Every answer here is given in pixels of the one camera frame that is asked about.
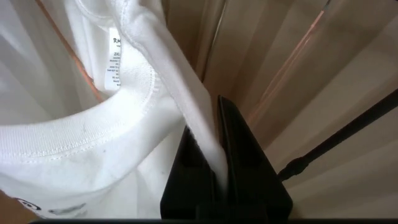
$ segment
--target brown surface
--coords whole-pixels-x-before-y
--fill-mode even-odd
[[[0,223],[20,224],[37,219],[31,211],[24,208],[17,200],[0,191]]]

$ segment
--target black print on shirt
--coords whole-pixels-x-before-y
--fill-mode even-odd
[[[64,214],[68,214],[70,212],[74,212],[76,210],[79,210],[79,209],[83,208],[85,205],[86,205],[86,203],[83,203],[81,205],[75,205],[75,206],[70,207],[70,208],[51,209],[51,210],[49,210],[49,212],[54,214],[54,215],[64,215]]]
[[[20,199],[20,198],[16,198],[18,200],[18,202],[20,202],[21,204],[23,204],[26,208],[29,208],[31,210],[35,210],[35,211],[40,211],[41,208],[33,203],[27,202],[24,199]]]

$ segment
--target orange cord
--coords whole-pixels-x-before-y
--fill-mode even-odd
[[[77,57],[75,51],[73,51],[73,49],[70,47],[68,41],[61,34],[61,32],[58,29],[57,25],[55,24],[54,20],[51,18],[49,12],[45,9],[42,1],[41,0],[35,0],[35,1],[36,1],[36,4],[38,5],[38,7],[42,10],[44,16],[47,18],[47,20],[51,24],[52,28],[54,29],[55,33],[57,34],[57,36],[61,40],[63,46],[66,48],[66,50],[69,53],[69,55],[75,61],[77,68],[79,69],[80,73],[83,75],[83,78],[85,79],[87,84],[90,86],[90,88],[91,88],[92,92],[94,93],[96,99],[101,103],[103,101],[103,99],[101,97],[101,94],[99,93],[97,88],[95,88],[95,86],[93,84],[93,79],[90,78],[90,76],[88,76],[86,70],[84,69],[84,65],[82,64],[80,59]]]
[[[276,75],[272,78],[270,84],[267,86],[264,93],[261,95],[259,102],[255,105],[252,112],[249,114],[248,123],[252,124],[254,119],[259,116],[260,111],[263,110],[265,105],[269,104],[272,101],[272,96],[274,96],[275,92],[282,86],[282,84],[286,81],[286,74],[289,68],[293,65],[294,61],[300,55],[301,51],[304,49],[308,41],[311,39],[311,34],[313,29],[315,28],[316,24],[318,24],[319,20],[321,19],[323,13],[325,13],[325,8],[319,13],[317,18],[312,22],[310,28],[305,33],[305,35],[301,38],[300,42],[296,45],[293,49],[292,53],[290,53],[289,57],[286,59],[284,64],[278,70]]]

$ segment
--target clothing label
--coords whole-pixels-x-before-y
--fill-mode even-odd
[[[117,28],[109,29],[109,55],[105,71],[105,90],[118,90],[120,87],[120,36]]]

